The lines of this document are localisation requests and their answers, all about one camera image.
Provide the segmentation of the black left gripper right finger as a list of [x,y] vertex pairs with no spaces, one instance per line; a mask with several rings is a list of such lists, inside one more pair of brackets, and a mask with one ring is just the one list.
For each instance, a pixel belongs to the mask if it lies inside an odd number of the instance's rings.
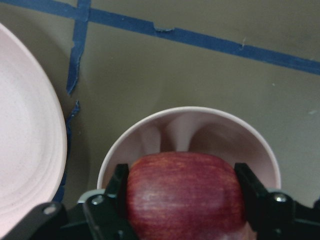
[[234,171],[243,195],[246,220],[250,225],[263,225],[270,193],[246,163],[236,163]]

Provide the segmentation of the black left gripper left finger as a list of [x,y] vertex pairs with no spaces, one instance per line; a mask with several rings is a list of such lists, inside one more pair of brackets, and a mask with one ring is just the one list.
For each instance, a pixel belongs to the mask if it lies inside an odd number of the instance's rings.
[[128,215],[126,200],[128,176],[128,164],[117,164],[104,191],[111,205],[122,218],[126,218]]

